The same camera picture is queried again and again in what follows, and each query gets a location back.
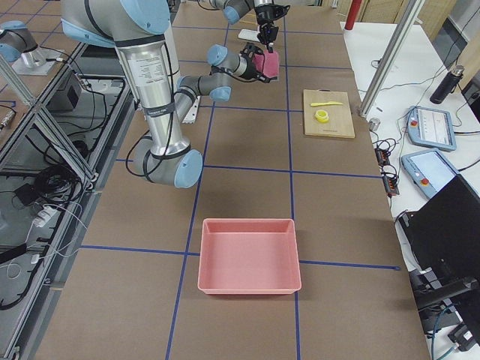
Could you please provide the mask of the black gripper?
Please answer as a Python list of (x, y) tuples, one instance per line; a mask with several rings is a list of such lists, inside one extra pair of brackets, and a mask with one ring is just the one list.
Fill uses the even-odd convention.
[(259, 25), (257, 39), (269, 53), (274, 52), (278, 27), (273, 23), (281, 18), (281, 6), (270, 0), (255, 0), (254, 10)]
[(263, 76), (263, 65), (264, 65), (264, 56), (263, 55), (253, 55), (252, 57), (245, 58), (247, 62), (247, 67), (245, 70), (245, 79), (246, 80), (264, 80)]

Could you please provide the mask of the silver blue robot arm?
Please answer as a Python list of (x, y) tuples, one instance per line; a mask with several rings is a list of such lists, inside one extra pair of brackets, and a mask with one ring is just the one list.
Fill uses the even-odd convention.
[(203, 156), (182, 134), (180, 122), (199, 96), (228, 101), (233, 77), (265, 79), (254, 62), (256, 48), (234, 53), (219, 45), (208, 51), (209, 75), (175, 79), (167, 1), (62, 1), (61, 23), (69, 38), (116, 51), (148, 123), (135, 151), (133, 174), (151, 183), (176, 188), (197, 183)]
[(289, 4), (276, 4), (274, 1), (230, 0), (196, 1), (196, 3), (207, 11), (222, 11), (230, 25), (238, 23), (242, 17), (254, 11), (257, 39), (265, 46), (268, 53), (274, 52), (274, 43), (278, 36), (279, 28), (275, 22), (285, 17), (290, 10)]

